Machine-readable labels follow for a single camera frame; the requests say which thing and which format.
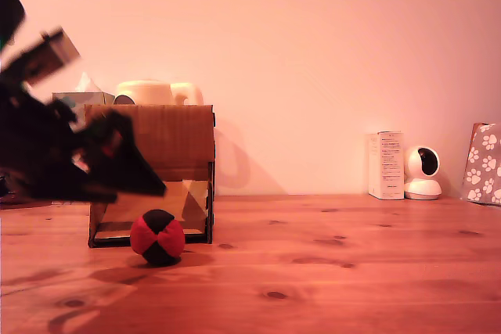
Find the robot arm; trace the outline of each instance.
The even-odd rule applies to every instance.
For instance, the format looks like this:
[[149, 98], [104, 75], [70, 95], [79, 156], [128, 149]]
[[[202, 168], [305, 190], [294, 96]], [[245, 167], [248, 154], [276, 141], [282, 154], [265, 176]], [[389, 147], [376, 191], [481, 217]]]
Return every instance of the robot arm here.
[[[24, 20], [19, 0], [0, 0], [0, 54]], [[61, 101], [39, 102], [33, 86], [79, 57], [62, 29], [43, 34], [0, 71], [0, 171], [32, 199], [112, 203], [119, 192], [163, 196], [165, 184], [138, 151], [130, 118], [110, 111], [81, 131]], [[80, 155], [87, 168], [74, 164]]]

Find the product box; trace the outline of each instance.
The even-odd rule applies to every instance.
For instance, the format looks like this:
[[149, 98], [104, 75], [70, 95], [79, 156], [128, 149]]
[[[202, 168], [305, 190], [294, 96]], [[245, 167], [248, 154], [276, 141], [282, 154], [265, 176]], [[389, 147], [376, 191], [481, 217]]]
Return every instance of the product box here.
[[369, 135], [369, 194], [378, 199], [404, 199], [404, 152], [401, 132]]
[[52, 99], [63, 101], [77, 115], [77, 123], [71, 124], [77, 130], [85, 126], [85, 105], [112, 105], [115, 96], [105, 92], [60, 92], [52, 93]]
[[164, 181], [164, 197], [119, 193], [113, 204], [92, 203], [89, 247], [130, 245], [132, 223], [162, 209], [181, 223], [187, 242], [212, 243], [215, 115], [210, 105], [86, 105], [85, 119], [116, 110], [132, 119], [135, 143]]

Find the white container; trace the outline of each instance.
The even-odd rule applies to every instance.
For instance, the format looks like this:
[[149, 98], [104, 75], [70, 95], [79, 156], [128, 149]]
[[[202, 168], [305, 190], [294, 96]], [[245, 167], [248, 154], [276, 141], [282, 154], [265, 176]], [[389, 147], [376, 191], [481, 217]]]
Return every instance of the white container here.
[[401, 132], [369, 135], [369, 194], [378, 199], [404, 199], [404, 152]]
[[114, 104], [203, 105], [204, 101], [200, 90], [189, 82], [137, 80], [118, 85]]

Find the paw print pattern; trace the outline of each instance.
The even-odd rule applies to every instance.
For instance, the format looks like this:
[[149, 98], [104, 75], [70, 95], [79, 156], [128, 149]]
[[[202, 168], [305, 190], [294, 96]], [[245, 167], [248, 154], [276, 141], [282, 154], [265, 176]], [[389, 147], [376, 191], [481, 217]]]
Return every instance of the paw print pattern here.
[[493, 150], [494, 144], [496, 144], [497, 142], [498, 139], [495, 137], [495, 135], [484, 136], [484, 141], [482, 142], [482, 145], [485, 146], [487, 150]]
[[484, 164], [482, 164], [482, 167], [485, 169], [486, 172], [489, 172], [496, 168], [497, 161], [496, 159], [493, 159], [491, 156], [487, 156], [487, 158], [484, 158], [482, 162], [484, 162]]
[[501, 203], [501, 189], [494, 192], [494, 196], [491, 198], [493, 203]]
[[467, 172], [467, 181], [471, 182], [471, 184], [476, 185], [480, 181], [480, 170], [476, 170], [474, 168], [471, 171]]
[[485, 193], [489, 194], [490, 192], [492, 192], [492, 186], [493, 186], [493, 184], [494, 184], [494, 179], [493, 178], [488, 179], [484, 183], [484, 187], [482, 188], [482, 190], [484, 190]]
[[492, 127], [494, 127], [495, 125], [496, 125], [496, 123], [482, 125], [482, 126], [480, 127], [480, 131], [481, 131], [482, 133], [484, 133], [484, 132], [488, 131], [489, 129], [491, 129]]
[[480, 192], [480, 188], [477, 188], [475, 190], [471, 189], [470, 193], [468, 193], [468, 199], [472, 199], [473, 201], [480, 201], [480, 198], [482, 197], [482, 194]]
[[471, 148], [470, 154], [468, 155], [468, 159], [470, 160], [471, 163], [474, 163], [475, 160], [478, 159], [478, 150], [476, 150], [475, 147]]

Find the security camera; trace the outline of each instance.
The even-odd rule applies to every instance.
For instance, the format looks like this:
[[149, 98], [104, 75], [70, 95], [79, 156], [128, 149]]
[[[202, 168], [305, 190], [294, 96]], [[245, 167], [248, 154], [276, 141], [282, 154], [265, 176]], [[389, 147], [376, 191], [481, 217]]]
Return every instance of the security camera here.
[[437, 152], [427, 146], [414, 146], [404, 156], [405, 184], [407, 199], [437, 199], [442, 188], [433, 177], [440, 169]]

